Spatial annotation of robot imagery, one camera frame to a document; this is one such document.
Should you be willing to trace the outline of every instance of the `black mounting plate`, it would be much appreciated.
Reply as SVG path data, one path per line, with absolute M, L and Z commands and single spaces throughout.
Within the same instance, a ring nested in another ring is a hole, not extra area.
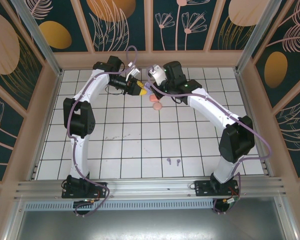
M 210 185 L 210 180 L 194 181 L 194 190 L 197 197 L 210 197 L 210 196 L 231 196 L 232 192 L 229 188 L 232 188 L 235 193 L 239 194 L 238 182 L 234 179 L 222 184 L 222 189 L 219 192 Z
M 107 186 L 106 182 L 97 182 L 97 184 Z M 98 197 L 98 191 L 99 191 L 99 198 L 104 199 L 106 197 L 107 192 L 103 191 L 103 189 L 104 188 L 101 186 L 90 184 L 89 192 L 84 193 L 83 191 L 78 191 L 73 189 L 65 182 L 63 184 L 61 197 L 63 199 L 96 199 Z

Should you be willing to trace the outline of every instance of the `white tile floor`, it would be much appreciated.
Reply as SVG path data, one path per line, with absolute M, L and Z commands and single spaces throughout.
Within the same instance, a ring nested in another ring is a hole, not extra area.
M 227 109 L 246 115 L 232 68 L 182 68 Z M 63 125 L 63 101 L 79 92 L 91 70 L 64 72 L 42 150 L 36 180 L 63 180 L 71 167 L 71 144 Z M 142 69 L 138 79 L 146 80 Z M 117 91 L 110 87 L 110 93 Z M 96 120 L 88 148 L 92 179 L 210 176 L 219 162 L 222 132 L 200 113 L 171 98 L 156 111 L 149 96 L 112 95 L 105 90 L 92 103 Z M 250 151 L 257 155 L 257 149 Z M 263 175 L 259 160 L 238 167 L 243 175 Z

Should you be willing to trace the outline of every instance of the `pink disc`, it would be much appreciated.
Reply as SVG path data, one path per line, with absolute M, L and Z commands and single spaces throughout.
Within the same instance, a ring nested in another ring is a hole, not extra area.
M 154 94 L 151 94 L 149 99 L 150 99 L 150 102 L 153 102 L 153 103 L 154 102 L 159 102 L 159 100 L 156 98 L 156 95 L 154 95 Z
M 153 104 L 153 109 L 159 111 L 160 109 L 162 109 L 162 104 L 160 102 L 155 102 Z

